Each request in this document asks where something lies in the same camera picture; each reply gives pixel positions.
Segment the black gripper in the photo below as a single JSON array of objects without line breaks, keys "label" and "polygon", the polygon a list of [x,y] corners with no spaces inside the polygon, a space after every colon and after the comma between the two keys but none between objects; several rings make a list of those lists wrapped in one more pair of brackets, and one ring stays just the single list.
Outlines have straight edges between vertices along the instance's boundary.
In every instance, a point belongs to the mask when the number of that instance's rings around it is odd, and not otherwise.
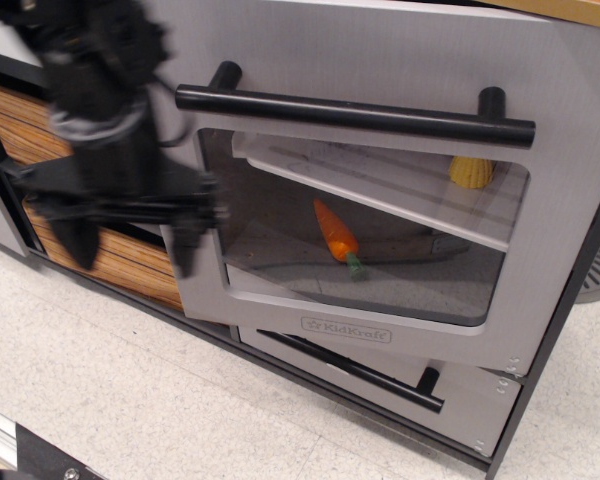
[{"label": "black gripper", "polygon": [[0,170],[32,197],[75,263],[93,269],[102,223],[168,225],[177,273],[190,277],[201,235],[226,210],[211,174],[166,155],[150,101],[135,99],[98,120],[53,105],[49,123],[70,155],[27,166],[6,157]]}]

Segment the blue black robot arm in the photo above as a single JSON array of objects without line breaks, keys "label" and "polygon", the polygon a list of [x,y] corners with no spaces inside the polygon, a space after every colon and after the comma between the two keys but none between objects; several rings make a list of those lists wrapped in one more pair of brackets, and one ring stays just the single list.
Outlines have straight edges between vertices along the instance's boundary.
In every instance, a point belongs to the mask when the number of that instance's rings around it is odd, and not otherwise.
[{"label": "blue black robot arm", "polygon": [[160,138],[149,88],[168,55],[163,28],[138,1],[0,1],[11,27],[40,62],[49,123],[69,156],[0,168],[25,192],[83,269],[95,263],[102,226],[166,225],[172,261],[194,271],[202,236],[223,216],[216,179],[167,155],[191,132]]}]

